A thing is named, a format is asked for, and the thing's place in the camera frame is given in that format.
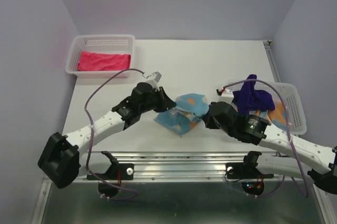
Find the blue patterned towel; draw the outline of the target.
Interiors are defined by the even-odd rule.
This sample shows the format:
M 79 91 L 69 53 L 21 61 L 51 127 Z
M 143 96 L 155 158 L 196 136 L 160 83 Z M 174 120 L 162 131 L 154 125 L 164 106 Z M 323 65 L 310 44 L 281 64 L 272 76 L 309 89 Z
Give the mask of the blue patterned towel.
M 175 103 L 174 108 L 158 113 L 154 121 L 179 136 L 197 126 L 209 109 L 207 98 L 202 94 L 181 95 L 176 98 Z

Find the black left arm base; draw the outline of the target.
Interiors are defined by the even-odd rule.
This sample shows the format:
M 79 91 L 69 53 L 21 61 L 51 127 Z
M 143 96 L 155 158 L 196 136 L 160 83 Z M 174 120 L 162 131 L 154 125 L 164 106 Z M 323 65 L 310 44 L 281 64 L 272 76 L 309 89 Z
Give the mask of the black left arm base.
M 133 180 L 134 164 L 119 163 L 118 165 L 110 165 L 105 173 L 96 175 L 104 180 Z

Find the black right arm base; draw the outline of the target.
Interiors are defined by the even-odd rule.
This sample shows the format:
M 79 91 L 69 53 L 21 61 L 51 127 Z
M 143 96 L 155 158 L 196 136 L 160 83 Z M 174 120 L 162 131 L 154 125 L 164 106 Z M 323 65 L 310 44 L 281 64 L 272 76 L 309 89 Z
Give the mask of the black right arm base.
M 243 180 L 257 180 L 257 179 L 272 179 L 273 174 L 264 174 L 254 166 L 245 165 L 242 162 L 226 163 L 226 172 L 224 179 L 226 181 L 243 181 Z

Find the pink towel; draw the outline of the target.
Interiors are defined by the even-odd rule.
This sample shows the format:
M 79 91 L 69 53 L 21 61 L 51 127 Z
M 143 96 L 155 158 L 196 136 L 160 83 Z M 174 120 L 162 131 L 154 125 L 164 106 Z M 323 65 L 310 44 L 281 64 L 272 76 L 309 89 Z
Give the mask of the pink towel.
M 130 54 L 81 52 L 78 70 L 82 72 L 119 71 L 130 67 Z

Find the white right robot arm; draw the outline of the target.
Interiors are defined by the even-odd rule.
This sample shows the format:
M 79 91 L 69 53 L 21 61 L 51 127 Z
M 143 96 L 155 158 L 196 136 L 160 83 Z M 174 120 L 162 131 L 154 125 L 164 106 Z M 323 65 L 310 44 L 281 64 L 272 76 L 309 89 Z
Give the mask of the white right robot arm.
M 242 143 L 280 153 L 279 156 L 270 156 L 250 151 L 242 162 L 231 165 L 228 179 L 248 180 L 281 175 L 310 181 L 319 189 L 336 194 L 336 148 L 291 135 L 257 115 L 240 115 L 223 101 L 212 102 L 202 119 L 208 129 L 220 129 Z

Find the purple towel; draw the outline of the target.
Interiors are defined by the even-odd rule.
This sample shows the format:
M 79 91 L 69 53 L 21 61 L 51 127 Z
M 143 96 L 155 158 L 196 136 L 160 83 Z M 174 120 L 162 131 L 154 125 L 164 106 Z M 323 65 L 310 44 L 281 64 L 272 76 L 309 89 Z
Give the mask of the purple towel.
M 275 109 L 272 95 L 265 90 L 255 90 L 255 83 L 256 81 L 245 82 L 240 90 L 233 92 L 233 103 L 240 115 Z

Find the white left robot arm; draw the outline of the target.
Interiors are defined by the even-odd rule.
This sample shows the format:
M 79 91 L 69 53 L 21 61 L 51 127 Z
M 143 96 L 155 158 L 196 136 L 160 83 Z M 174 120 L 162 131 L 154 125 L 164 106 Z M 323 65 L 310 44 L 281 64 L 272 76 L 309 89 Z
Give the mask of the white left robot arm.
M 162 113 L 176 106 L 163 87 L 140 82 L 131 94 L 100 119 L 66 135 L 52 134 L 38 160 L 38 167 L 63 189 L 80 175 L 80 158 L 107 137 L 120 133 L 140 120 L 148 111 Z

